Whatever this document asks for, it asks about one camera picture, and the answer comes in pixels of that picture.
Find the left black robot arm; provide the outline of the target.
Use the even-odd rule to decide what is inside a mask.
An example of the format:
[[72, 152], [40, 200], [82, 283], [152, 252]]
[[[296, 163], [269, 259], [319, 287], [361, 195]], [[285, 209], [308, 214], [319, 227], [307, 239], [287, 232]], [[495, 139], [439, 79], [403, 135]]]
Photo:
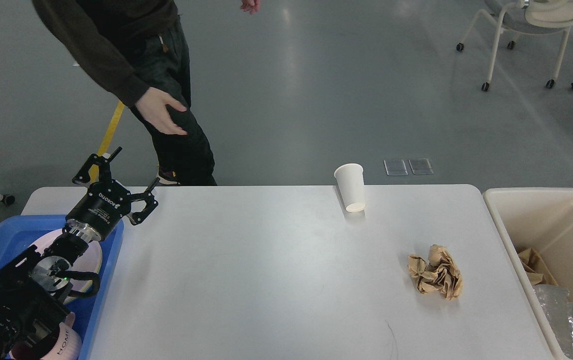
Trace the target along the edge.
[[142, 193], [131, 193], [112, 178], [110, 164], [120, 151], [92, 153], [72, 178], [88, 188], [53, 244], [43, 252], [31, 245], [0, 268], [0, 360], [19, 342], [35, 346], [51, 335], [70, 313], [68, 297], [99, 292], [99, 274], [73, 269], [92, 242], [103, 242], [122, 218], [138, 225], [156, 209], [158, 178]]

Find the person's right hand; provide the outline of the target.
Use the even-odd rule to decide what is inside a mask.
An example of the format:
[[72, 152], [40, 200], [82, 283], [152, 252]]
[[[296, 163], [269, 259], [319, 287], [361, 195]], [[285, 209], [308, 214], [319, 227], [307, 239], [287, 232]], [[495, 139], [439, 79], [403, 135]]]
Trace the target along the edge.
[[135, 108], [142, 118], [159, 132], [166, 135], [186, 136], [188, 132], [174, 123], [168, 107], [179, 112], [188, 110], [181, 101], [154, 87], [149, 87], [135, 103]]

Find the person's left hand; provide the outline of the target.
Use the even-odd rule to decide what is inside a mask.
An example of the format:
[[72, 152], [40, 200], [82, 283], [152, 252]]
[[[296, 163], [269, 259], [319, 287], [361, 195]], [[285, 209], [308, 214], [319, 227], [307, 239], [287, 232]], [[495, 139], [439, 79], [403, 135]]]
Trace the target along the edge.
[[240, 10], [250, 15], [254, 15], [261, 11], [261, 6], [261, 0], [241, 0]]

